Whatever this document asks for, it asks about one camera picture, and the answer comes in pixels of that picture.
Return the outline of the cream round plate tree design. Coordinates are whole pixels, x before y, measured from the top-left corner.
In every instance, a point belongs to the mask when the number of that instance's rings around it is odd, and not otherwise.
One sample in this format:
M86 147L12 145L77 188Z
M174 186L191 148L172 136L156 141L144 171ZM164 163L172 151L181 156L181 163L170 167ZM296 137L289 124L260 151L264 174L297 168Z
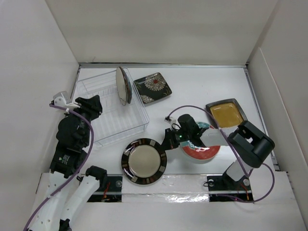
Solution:
M128 103L129 87L126 73L120 66L116 69L116 87L120 102L125 106Z

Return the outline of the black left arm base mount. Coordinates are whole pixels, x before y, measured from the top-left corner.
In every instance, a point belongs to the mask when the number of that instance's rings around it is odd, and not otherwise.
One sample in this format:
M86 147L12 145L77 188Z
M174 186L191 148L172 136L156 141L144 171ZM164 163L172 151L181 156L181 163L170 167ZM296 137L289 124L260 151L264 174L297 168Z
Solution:
M106 184L95 191L88 203L119 203L122 202L123 175L108 175Z

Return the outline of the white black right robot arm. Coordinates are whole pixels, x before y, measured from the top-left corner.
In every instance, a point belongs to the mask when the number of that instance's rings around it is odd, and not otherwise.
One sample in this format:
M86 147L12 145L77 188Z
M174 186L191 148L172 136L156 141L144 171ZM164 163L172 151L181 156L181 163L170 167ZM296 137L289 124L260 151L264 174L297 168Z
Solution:
M222 183L227 189L234 189L254 168L259 168L275 148L274 141L254 124L245 120L229 128L201 128L189 114L178 118L180 128L165 129L162 142L164 150L178 148L190 141L198 147L229 146L237 154L223 173Z

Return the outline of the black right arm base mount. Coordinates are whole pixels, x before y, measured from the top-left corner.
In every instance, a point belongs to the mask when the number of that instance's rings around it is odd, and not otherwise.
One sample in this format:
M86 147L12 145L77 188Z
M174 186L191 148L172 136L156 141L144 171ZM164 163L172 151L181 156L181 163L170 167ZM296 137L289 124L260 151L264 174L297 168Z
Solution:
M254 200L250 180L227 181L222 175L208 175L203 186L208 189L210 202L251 202Z

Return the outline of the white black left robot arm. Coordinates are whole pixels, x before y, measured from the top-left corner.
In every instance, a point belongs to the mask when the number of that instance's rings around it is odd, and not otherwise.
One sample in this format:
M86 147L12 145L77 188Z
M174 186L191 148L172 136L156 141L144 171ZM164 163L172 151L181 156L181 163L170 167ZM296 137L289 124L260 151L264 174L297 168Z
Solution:
M99 95L72 102L60 92L49 106L64 111L64 118L58 124L44 200L32 213L25 231L70 231L92 194L107 187L103 168L91 166L84 176L79 175L93 148L91 122L103 113Z

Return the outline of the blue round plate brown rim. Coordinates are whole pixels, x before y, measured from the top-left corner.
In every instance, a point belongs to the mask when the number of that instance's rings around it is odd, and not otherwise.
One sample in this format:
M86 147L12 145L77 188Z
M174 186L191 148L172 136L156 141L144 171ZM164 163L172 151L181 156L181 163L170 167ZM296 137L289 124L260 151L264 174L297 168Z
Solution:
M124 68L123 68L123 73L124 73L123 75L127 82L127 103L130 104L132 100L132 86L131 86L130 79L127 75L127 72L124 70Z

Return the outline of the round plate black checkered rim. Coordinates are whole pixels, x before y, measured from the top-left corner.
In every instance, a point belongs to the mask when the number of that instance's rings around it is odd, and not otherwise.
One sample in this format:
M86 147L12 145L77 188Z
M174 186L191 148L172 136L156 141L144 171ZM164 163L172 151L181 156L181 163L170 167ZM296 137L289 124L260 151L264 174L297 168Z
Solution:
M167 167L167 154L155 140L141 138L126 146L121 156L121 168L126 178L138 185L158 181Z

